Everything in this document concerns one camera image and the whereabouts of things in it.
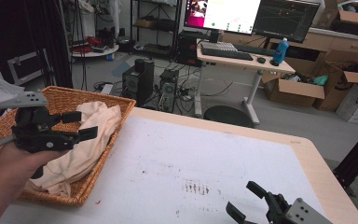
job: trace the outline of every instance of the person's arm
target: person's arm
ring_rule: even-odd
[[[64,155],[67,151],[29,153],[13,143],[3,146],[0,153],[0,217],[8,205],[20,196],[25,183],[36,169]]]

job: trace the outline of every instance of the monitor screen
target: monitor screen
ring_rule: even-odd
[[[185,27],[251,35],[260,0],[186,0]]]
[[[302,43],[319,3],[297,0],[261,0],[254,34]]]

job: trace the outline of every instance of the beige cloth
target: beige cloth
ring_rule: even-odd
[[[92,102],[79,105],[76,110],[82,112],[79,129],[98,126],[97,137],[80,142],[64,156],[50,161],[45,166],[42,177],[28,181],[27,189],[47,190],[50,194],[69,197],[70,183],[90,172],[121,121],[118,105],[108,108],[105,103]]]

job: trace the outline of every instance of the blue bottle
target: blue bottle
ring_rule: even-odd
[[[287,48],[289,48],[289,43],[287,43],[287,39],[284,38],[283,40],[281,40],[281,42],[279,42],[278,47],[275,49],[272,61],[274,61],[275,63],[282,63]]]

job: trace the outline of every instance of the robotic arm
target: robotic arm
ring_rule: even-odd
[[[74,145],[97,136],[98,127],[79,130],[78,133],[52,131],[51,127],[62,123],[81,120],[81,112],[72,111],[50,115],[45,105],[48,104],[41,92],[25,92],[18,97],[0,102],[0,110],[17,107],[16,124],[11,127],[12,135],[0,140],[0,145],[14,141],[16,147],[36,153],[44,150],[64,151],[73,149]],[[43,175],[39,167],[32,179]]]
[[[318,213],[315,209],[305,203],[301,198],[297,198],[290,205],[281,194],[272,194],[267,192],[254,181],[249,181],[246,188],[253,192],[260,199],[265,198],[268,211],[266,214],[268,223],[273,224],[331,224],[327,218]],[[234,205],[228,202],[226,206],[227,213],[239,224],[254,224],[254,222],[245,221],[246,215],[238,210]]]

